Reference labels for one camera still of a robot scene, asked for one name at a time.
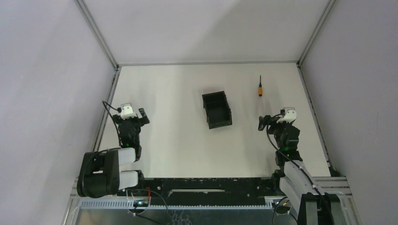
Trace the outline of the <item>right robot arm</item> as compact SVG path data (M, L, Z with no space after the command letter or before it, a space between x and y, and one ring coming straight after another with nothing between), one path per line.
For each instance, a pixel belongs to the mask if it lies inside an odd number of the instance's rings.
M298 151L300 130L286 113L259 117L259 131L266 131L279 167L271 175L271 188L290 202L298 225L344 225L340 199L325 192L305 167Z

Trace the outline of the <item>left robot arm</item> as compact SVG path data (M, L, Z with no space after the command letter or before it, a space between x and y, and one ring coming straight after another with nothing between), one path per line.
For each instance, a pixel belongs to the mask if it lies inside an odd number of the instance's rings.
M128 105L119 114L113 115L118 129L119 147L84 154L77 180L80 197L100 198L115 195L127 188L135 195L142 195L146 191L147 183L140 170L121 169L122 165L137 162L141 158L139 134L141 128L150 121L143 108L138 111L140 116Z

